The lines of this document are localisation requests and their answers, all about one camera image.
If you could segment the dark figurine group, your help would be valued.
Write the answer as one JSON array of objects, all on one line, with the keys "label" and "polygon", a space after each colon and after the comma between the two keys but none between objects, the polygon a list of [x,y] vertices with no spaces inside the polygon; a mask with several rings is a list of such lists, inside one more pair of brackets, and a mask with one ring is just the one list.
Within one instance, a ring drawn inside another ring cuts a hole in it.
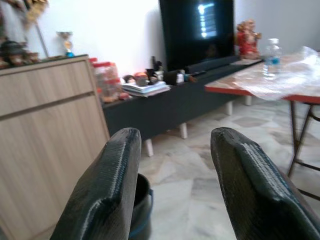
[{"label": "dark figurine group", "polygon": [[29,52],[24,47],[24,42],[18,43],[8,39],[0,44],[0,70],[37,64],[41,61],[38,52]]}]

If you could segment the black flat television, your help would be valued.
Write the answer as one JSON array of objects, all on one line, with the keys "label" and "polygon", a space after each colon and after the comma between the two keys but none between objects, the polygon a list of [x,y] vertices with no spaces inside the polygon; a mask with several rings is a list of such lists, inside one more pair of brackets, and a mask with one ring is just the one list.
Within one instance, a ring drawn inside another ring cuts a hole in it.
[{"label": "black flat television", "polygon": [[234,0],[158,0],[167,69],[235,56]]}]

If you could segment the black soundbar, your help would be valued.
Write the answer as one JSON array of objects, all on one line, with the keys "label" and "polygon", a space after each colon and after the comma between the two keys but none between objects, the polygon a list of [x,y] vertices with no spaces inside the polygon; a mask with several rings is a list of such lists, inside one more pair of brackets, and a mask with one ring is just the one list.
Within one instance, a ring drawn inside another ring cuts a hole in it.
[{"label": "black soundbar", "polygon": [[221,57],[221,58],[217,58],[217,59],[205,60],[200,63],[188,65],[184,68],[184,70],[188,74],[193,74],[196,72],[203,72],[203,71],[206,72],[206,71],[213,70],[213,69],[216,69],[219,67],[230,65],[230,64],[237,62],[239,60],[240,60],[240,57],[237,55]]}]

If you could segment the red-edged folding table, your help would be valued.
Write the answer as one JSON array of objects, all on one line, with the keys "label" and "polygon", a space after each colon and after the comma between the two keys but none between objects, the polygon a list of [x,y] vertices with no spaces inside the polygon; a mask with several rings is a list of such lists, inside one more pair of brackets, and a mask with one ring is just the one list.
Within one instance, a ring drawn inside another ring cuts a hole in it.
[{"label": "red-edged folding table", "polygon": [[[205,90],[209,93],[256,97],[248,91],[237,87],[233,83],[233,80],[235,74],[245,70],[260,69],[259,67],[259,65],[254,65],[237,73],[233,73],[219,80],[208,83],[205,86]],[[292,178],[297,176],[298,169],[309,170],[310,172],[313,172],[315,174],[314,186],[316,188],[312,190],[310,187],[300,187],[299,191],[309,198],[320,201],[320,160],[317,165],[314,165],[301,159],[301,151],[305,145],[308,129],[310,128],[311,123],[317,122],[320,127],[320,96],[298,94],[281,98],[279,100],[265,101],[275,102],[281,100],[288,103],[288,116],[290,122],[291,142],[293,147],[292,157],[290,159],[286,174],[289,178]]]}]

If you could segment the orange and grey toy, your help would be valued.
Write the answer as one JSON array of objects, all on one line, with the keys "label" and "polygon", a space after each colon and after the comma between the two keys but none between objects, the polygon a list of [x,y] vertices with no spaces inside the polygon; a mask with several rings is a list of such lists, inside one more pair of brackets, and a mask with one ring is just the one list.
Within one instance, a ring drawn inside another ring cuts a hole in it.
[{"label": "orange and grey toy", "polygon": [[145,72],[137,72],[134,74],[134,79],[135,79],[135,83],[139,86],[139,87],[145,87],[147,86],[149,83],[149,78],[148,75]]}]

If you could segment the black low TV console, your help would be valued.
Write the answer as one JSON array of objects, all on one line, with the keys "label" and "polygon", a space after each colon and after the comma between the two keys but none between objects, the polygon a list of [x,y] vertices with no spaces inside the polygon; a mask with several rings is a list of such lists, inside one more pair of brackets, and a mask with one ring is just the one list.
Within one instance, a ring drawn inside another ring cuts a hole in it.
[{"label": "black low TV console", "polygon": [[210,93],[205,85],[248,68],[230,64],[199,75],[196,82],[185,82],[151,97],[132,97],[102,106],[108,132],[112,136],[123,128],[136,128],[141,140],[150,142],[180,125],[235,100],[236,95]]}]

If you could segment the stack of white papers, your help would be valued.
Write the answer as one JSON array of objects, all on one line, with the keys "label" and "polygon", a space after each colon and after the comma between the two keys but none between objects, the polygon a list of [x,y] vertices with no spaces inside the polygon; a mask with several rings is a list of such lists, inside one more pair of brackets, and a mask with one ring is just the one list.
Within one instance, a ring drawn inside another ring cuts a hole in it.
[{"label": "stack of white papers", "polygon": [[124,92],[137,97],[150,97],[159,93],[167,92],[171,89],[164,81],[158,81],[154,85],[138,86],[135,83],[125,83],[122,85]]}]

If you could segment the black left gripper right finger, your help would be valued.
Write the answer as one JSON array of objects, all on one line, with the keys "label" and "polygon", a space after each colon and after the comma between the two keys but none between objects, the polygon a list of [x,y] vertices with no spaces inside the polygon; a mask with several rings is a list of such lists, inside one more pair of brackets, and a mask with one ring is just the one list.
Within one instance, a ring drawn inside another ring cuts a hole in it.
[{"label": "black left gripper right finger", "polygon": [[320,218],[259,144],[219,127],[210,152],[236,240],[320,240]]}]

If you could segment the black box on console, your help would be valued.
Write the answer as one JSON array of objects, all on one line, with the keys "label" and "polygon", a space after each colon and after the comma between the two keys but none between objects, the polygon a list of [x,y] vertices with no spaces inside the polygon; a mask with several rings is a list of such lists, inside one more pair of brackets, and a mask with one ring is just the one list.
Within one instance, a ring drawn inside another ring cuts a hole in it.
[{"label": "black box on console", "polygon": [[185,81],[185,76],[180,71],[169,71],[163,74],[163,81],[167,85],[176,86]]}]

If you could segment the clear plastic sheet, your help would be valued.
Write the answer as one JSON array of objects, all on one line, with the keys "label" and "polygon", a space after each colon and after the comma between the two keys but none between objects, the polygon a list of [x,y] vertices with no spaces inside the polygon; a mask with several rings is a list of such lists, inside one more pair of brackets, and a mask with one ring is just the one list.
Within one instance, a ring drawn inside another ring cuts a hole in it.
[{"label": "clear plastic sheet", "polygon": [[280,71],[275,76],[266,76],[258,68],[247,69],[235,74],[233,83],[267,101],[293,95],[320,97],[320,52],[304,46],[281,60]]}]

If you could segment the red Ganesha statue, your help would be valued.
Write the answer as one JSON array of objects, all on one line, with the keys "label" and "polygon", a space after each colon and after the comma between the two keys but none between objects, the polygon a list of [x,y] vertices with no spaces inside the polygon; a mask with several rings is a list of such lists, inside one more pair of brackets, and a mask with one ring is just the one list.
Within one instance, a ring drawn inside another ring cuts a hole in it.
[{"label": "red Ganesha statue", "polygon": [[241,59],[258,60],[261,57],[258,40],[262,38],[262,34],[255,32],[255,28],[256,22],[253,19],[245,20],[236,26],[235,44]]}]

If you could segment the plastic jar with red lid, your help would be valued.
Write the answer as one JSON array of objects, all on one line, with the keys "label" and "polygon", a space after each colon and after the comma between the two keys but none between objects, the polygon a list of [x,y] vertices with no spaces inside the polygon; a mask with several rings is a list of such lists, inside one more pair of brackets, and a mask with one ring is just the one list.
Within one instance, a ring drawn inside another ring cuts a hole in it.
[{"label": "plastic jar with red lid", "polygon": [[114,62],[96,62],[93,64],[97,93],[103,103],[112,103],[119,99],[122,83],[118,68]]}]

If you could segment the clear water bottle blue label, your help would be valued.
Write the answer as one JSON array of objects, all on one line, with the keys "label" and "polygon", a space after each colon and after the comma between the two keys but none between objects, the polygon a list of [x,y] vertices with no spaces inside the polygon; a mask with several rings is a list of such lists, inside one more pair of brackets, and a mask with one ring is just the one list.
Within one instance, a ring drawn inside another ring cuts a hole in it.
[{"label": "clear water bottle blue label", "polygon": [[264,56],[263,75],[268,79],[274,79],[281,70],[281,48],[278,38],[269,38]]}]

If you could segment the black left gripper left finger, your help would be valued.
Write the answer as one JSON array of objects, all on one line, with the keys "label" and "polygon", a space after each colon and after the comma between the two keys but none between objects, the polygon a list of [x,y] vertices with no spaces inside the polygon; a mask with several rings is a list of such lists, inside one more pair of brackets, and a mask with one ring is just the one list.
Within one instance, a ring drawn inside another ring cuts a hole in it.
[{"label": "black left gripper left finger", "polygon": [[128,240],[142,140],[123,128],[77,181],[49,240]]}]

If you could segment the golden dried decoration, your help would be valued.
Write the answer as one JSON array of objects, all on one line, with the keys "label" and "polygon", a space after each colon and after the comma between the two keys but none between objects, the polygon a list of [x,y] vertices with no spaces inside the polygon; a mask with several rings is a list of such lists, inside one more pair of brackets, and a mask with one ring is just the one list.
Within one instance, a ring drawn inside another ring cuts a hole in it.
[{"label": "golden dried decoration", "polygon": [[24,0],[26,6],[26,21],[28,24],[33,24],[43,14],[46,7],[49,5],[49,0]]}]

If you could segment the light wooden cabinet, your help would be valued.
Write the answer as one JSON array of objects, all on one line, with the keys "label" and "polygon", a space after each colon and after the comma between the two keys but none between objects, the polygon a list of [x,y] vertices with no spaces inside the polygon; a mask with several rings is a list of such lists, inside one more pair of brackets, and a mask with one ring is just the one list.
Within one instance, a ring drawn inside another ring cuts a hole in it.
[{"label": "light wooden cabinet", "polygon": [[109,137],[87,55],[0,70],[0,229],[6,238],[47,233]]}]

